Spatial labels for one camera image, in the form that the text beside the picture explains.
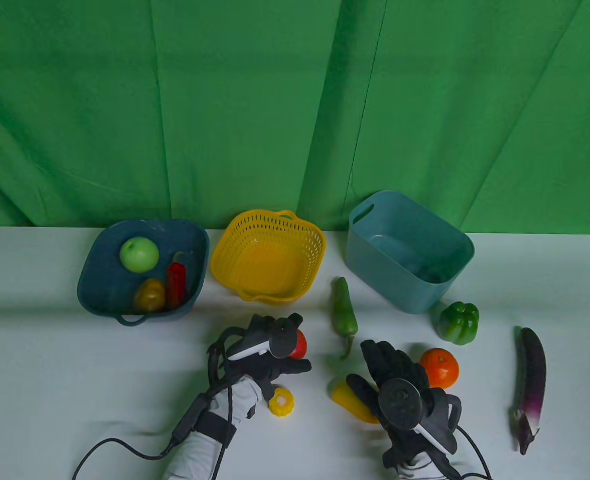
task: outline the green chili pepper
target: green chili pepper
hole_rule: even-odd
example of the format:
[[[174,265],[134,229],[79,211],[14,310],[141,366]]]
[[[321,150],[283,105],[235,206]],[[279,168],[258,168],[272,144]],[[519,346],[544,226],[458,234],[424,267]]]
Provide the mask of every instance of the green chili pepper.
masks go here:
[[[337,278],[333,284],[333,328],[336,333],[347,340],[346,353],[341,357],[345,360],[350,355],[352,348],[352,341],[355,339],[355,334],[359,327],[357,326],[357,318],[355,312],[352,311],[352,304],[350,303],[350,294],[348,292],[348,283],[342,276]]]
[[[439,316],[437,334],[455,345],[466,345],[475,340],[479,324],[479,310],[472,303],[456,301]]]

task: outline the black cable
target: black cable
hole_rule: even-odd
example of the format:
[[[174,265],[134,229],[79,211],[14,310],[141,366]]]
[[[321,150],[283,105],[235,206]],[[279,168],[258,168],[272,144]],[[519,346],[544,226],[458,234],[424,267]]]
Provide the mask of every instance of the black cable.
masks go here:
[[[233,387],[228,386],[228,423],[226,424],[226,432],[224,433],[224,442],[221,444],[221,450],[219,450],[219,457],[217,457],[217,463],[215,464],[215,470],[213,470],[213,476],[210,480],[217,479],[217,473],[219,473],[219,466],[224,458],[224,452],[226,451],[226,444],[228,443],[228,434],[230,433],[230,427],[233,424]]]
[[[131,451],[132,453],[137,455],[137,457],[143,458],[144,460],[161,460],[162,458],[166,457],[166,455],[168,455],[175,446],[173,444],[173,442],[171,442],[168,444],[168,446],[165,448],[165,450],[163,452],[161,452],[159,455],[146,455],[146,454],[143,454],[143,453],[135,450],[132,446],[128,445],[122,439],[106,438],[106,439],[103,439],[102,441],[100,441],[99,443],[97,443],[93,448],[91,448],[88,451],[88,453],[84,456],[84,458],[82,458],[82,461],[79,462],[79,465],[75,469],[75,473],[73,473],[73,480],[77,480],[77,475],[79,475],[79,471],[82,469],[82,466],[84,466],[84,464],[86,463],[86,460],[88,460],[88,457],[90,455],[92,455],[94,453],[94,451],[96,449],[98,449],[100,446],[102,446],[103,444],[110,443],[110,442],[114,442],[116,444],[121,445],[122,447],[128,449],[129,451]]]
[[[459,425],[457,425],[457,430],[459,430],[461,432],[461,434],[464,435],[464,437],[466,437],[468,443],[473,447],[473,450],[475,450],[475,453],[479,457],[479,461],[482,462],[482,467],[484,467],[484,472],[485,472],[485,475],[481,475],[479,473],[466,473],[461,476],[462,479],[469,478],[469,477],[477,477],[477,478],[481,478],[484,480],[493,480],[493,478],[491,477],[491,473],[488,470],[488,465],[486,464],[482,453],[479,451],[479,448],[477,448],[477,445],[475,445],[475,442],[473,442],[473,439],[470,438],[470,435],[466,433],[466,430],[464,430]]]
[[[486,475],[482,475],[480,473],[465,473],[464,475],[461,476],[462,480],[464,480],[464,478],[470,478],[470,477],[477,477],[477,478],[481,478],[483,480],[493,480],[490,477],[487,477]]]

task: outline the black glove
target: black glove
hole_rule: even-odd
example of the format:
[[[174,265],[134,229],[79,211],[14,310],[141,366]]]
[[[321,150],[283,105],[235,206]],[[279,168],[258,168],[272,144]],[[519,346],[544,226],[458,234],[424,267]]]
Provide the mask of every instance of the black glove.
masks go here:
[[[288,318],[274,319],[272,317],[261,317],[256,315],[251,320],[248,329],[265,329],[277,327],[280,329],[295,329],[301,324],[302,317],[293,313]],[[275,387],[272,381],[281,374],[304,373],[311,370],[310,361],[294,358],[275,358],[270,352],[265,354],[252,354],[245,358],[231,361],[224,361],[224,372],[226,375],[248,375],[261,388],[261,394],[266,401],[275,394]]]
[[[368,371],[378,387],[392,378],[403,378],[417,388],[429,409],[432,408],[432,394],[426,370],[414,363],[407,354],[395,350],[388,342],[375,343],[366,340],[361,343],[361,351],[368,365]],[[391,425],[379,409],[378,392],[364,379],[356,374],[346,377],[346,382],[357,397],[375,415],[388,433],[393,446],[383,455],[384,466],[397,468],[408,464],[417,454],[426,452],[435,466],[450,480],[461,480],[461,475],[450,466],[450,462],[442,452],[437,450],[427,439],[413,430],[400,430]]]

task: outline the white sleeve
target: white sleeve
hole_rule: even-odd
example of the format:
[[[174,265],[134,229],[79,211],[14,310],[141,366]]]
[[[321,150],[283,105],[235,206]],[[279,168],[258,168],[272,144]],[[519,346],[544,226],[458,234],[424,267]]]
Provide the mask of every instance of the white sleeve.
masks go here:
[[[400,480],[447,480],[426,452],[421,452],[412,461],[397,467]]]
[[[260,387],[249,377],[233,385],[233,425],[237,427],[261,399]],[[220,391],[208,408],[228,420],[228,389]],[[209,480],[221,451],[221,443],[200,432],[192,432],[175,448],[162,480]]]

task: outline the fake vegetable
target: fake vegetable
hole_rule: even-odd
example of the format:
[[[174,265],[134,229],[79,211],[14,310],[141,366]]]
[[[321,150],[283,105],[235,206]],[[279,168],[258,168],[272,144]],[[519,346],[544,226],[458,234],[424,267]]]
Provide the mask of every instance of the fake vegetable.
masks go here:
[[[479,310],[472,303],[456,301],[442,311],[437,322],[437,334],[446,342],[466,345],[475,340]]]
[[[290,390],[275,388],[275,394],[268,401],[268,409],[276,417],[287,417],[295,409],[295,398]]]
[[[430,388],[449,389],[459,378],[459,364],[457,359],[443,348],[426,350],[419,364],[426,370]]]
[[[331,316],[334,331],[347,340],[346,353],[341,357],[342,360],[345,360],[350,355],[352,342],[355,339],[355,334],[357,334],[359,327],[357,326],[357,318],[355,318],[355,312],[352,310],[352,304],[350,303],[348,283],[342,276],[337,278],[333,283],[332,302],[333,310]]]
[[[302,333],[301,330],[297,329],[297,346],[293,350],[293,352],[288,355],[291,359],[303,359],[306,356],[306,352],[308,351],[308,343],[306,342],[306,337]]]
[[[345,380],[337,382],[337,385],[331,391],[331,399],[337,405],[344,407],[355,417],[366,423],[379,423],[377,417],[370,413],[370,410],[363,404],[355,392],[348,386]]]
[[[135,310],[143,314],[158,312],[164,308],[165,297],[164,284],[156,278],[149,278],[135,294]]]
[[[178,309],[186,297],[186,266],[177,259],[183,255],[178,251],[173,256],[173,263],[166,270],[166,307],[168,310]]]
[[[546,356],[538,336],[529,328],[519,331],[518,345],[523,364],[523,385],[515,410],[515,434],[519,453],[526,455],[528,446],[539,432],[539,417],[546,389]]]

